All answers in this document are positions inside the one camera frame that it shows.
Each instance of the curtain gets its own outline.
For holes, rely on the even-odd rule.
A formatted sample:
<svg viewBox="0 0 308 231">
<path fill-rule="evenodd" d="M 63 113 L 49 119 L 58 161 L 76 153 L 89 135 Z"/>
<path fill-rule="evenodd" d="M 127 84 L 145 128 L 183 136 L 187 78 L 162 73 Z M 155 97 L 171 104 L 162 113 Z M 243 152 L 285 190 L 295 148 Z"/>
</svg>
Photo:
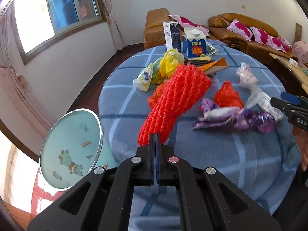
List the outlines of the curtain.
<svg viewBox="0 0 308 231">
<path fill-rule="evenodd" d="M 108 14 L 108 22 L 110 24 L 111 34 L 116 49 L 121 50 L 122 48 L 126 47 L 126 43 L 122 36 L 121 30 L 119 29 L 117 18 L 112 10 L 111 0 L 103 0 L 103 3 Z"/>
<path fill-rule="evenodd" d="M 13 13 L 13 3 L 8 7 L 0 21 L 0 89 L 9 96 L 21 116 L 32 129 L 45 138 L 53 124 L 45 116 L 27 88 L 25 78 L 16 72 L 9 60 L 10 20 Z"/>
</svg>

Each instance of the plaid tablecloth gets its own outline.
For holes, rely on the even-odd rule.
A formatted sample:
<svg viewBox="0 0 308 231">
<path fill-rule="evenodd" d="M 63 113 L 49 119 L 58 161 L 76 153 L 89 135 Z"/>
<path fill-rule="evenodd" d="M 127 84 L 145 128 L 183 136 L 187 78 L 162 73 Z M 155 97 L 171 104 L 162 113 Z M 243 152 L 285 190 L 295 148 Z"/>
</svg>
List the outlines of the plaid tablecloth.
<svg viewBox="0 0 308 231">
<path fill-rule="evenodd" d="M 231 80 L 245 102 L 250 93 L 239 87 L 236 68 L 245 62 L 259 79 L 258 85 L 271 97 L 280 98 L 284 91 L 281 82 L 264 65 L 250 56 L 211 41 L 230 68 L 217 73 L 218 87 Z M 121 162 L 135 155 L 139 129 L 150 112 L 147 98 L 156 86 L 142 92 L 132 86 L 141 70 L 163 56 L 166 46 L 140 52 L 123 62 L 110 75 L 101 91 L 99 112 L 104 138 L 109 142 L 115 159 Z M 213 98 L 209 89 L 205 97 Z M 287 119 L 277 124 L 268 134 L 258 131 L 195 130 L 191 127 L 200 114 L 199 103 L 179 117 L 166 144 L 174 147 L 175 155 L 192 166 L 213 166 L 273 214 L 285 197 L 300 163 L 301 155 L 292 136 Z M 129 230 L 180 230 L 177 198 L 173 187 L 136 187 L 131 209 Z"/>
</svg>

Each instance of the person's arm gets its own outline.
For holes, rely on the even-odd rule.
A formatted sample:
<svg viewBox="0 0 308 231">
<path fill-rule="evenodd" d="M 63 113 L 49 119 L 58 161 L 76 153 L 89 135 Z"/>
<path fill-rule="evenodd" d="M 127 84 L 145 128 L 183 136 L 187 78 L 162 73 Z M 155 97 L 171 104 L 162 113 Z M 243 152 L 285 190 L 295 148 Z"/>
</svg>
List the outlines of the person's arm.
<svg viewBox="0 0 308 231">
<path fill-rule="evenodd" d="M 308 167 L 308 132 L 294 126 L 293 136 L 295 137 L 296 144 L 301 150 L 301 167 L 306 171 Z"/>
</svg>

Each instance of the brown leather sofa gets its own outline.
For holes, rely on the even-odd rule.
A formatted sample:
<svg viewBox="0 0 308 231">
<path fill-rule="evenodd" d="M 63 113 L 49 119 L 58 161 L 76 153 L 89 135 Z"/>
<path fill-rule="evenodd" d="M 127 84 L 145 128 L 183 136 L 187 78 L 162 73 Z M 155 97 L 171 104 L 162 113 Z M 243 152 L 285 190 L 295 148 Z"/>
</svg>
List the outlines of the brown leather sofa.
<svg viewBox="0 0 308 231">
<path fill-rule="evenodd" d="M 170 13 L 166 8 L 158 8 L 150 10 L 147 13 L 147 19 L 145 21 L 145 30 L 144 30 L 144 42 L 143 42 L 145 49 L 149 49 L 166 43 L 163 22 L 173 21 L 173 19 L 170 18 L 168 15 L 170 15 Z M 181 40 L 183 31 L 184 31 L 183 28 L 181 28 L 180 26 Z M 209 38 L 216 40 L 216 38 L 213 37 L 212 35 L 210 35 Z"/>
<path fill-rule="evenodd" d="M 247 41 L 240 35 L 227 30 L 226 28 L 234 18 L 237 18 L 246 27 L 256 27 L 264 30 L 268 35 L 280 37 L 278 32 L 272 26 L 257 19 L 235 13 L 227 13 L 211 17 L 208 20 L 208 29 L 210 30 L 210 33 L 218 40 L 226 43 L 229 47 L 238 49 L 267 66 L 269 66 L 273 61 L 273 58 L 269 55 L 270 53 L 298 61 L 297 57 L 292 52 L 284 53 L 255 41 Z"/>
</svg>

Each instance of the window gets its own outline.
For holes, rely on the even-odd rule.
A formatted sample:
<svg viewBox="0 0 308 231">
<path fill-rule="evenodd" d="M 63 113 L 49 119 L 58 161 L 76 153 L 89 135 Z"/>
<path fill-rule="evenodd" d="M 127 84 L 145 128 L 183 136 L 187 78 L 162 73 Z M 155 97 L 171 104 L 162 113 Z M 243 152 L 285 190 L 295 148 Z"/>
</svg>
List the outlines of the window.
<svg viewBox="0 0 308 231">
<path fill-rule="evenodd" d="M 14 0 L 14 10 L 13 32 L 24 62 L 67 35 L 106 21 L 101 0 Z"/>
</svg>

